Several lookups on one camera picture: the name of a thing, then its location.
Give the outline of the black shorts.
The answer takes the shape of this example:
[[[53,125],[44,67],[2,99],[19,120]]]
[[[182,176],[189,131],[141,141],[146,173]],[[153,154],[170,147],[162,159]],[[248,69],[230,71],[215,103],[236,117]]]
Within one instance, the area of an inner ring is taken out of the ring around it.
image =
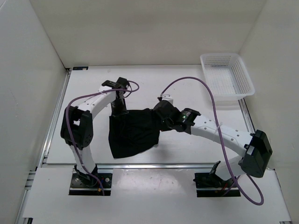
[[[121,159],[145,152],[159,143],[159,120],[152,109],[129,110],[109,117],[108,141],[113,158]]]

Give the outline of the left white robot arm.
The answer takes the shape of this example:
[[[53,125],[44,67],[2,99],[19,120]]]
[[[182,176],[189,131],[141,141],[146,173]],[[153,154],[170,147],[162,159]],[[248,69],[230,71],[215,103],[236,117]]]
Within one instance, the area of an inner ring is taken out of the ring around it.
[[[90,150],[93,119],[108,105],[111,105],[112,115],[127,113],[124,99],[127,91],[131,91],[127,79],[120,77],[116,82],[107,80],[96,93],[72,100],[64,111],[60,136],[74,154],[74,168],[80,181],[88,187],[101,185]]]

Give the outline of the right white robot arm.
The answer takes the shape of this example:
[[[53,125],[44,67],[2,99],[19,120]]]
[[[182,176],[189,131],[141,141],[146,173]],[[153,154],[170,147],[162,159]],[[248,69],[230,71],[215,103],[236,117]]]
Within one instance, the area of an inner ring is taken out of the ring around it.
[[[265,132],[255,133],[238,131],[221,126],[189,108],[159,114],[165,131],[176,130],[190,135],[203,137],[231,149],[237,156],[216,162],[210,171],[209,179],[214,186],[221,186],[232,177],[249,175],[262,178],[272,156],[272,148]]]

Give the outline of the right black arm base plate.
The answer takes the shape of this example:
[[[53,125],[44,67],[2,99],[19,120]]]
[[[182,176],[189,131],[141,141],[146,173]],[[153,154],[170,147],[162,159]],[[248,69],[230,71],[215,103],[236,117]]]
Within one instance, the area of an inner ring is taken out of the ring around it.
[[[240,197],[241,193],[232,178],[224,181],[209,173],[195,173],[197,198]]]

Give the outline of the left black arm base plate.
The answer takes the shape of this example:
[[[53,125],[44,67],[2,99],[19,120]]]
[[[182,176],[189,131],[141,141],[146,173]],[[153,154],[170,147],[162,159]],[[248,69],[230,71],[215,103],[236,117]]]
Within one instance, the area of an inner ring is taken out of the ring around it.
[[[104,191],[100,184],[93,179],[92,182],[81,181],[75,170],[72,172],[69,195],[71,196],[111,196],[112,173],[98,173],[98,178],[103,185]]]

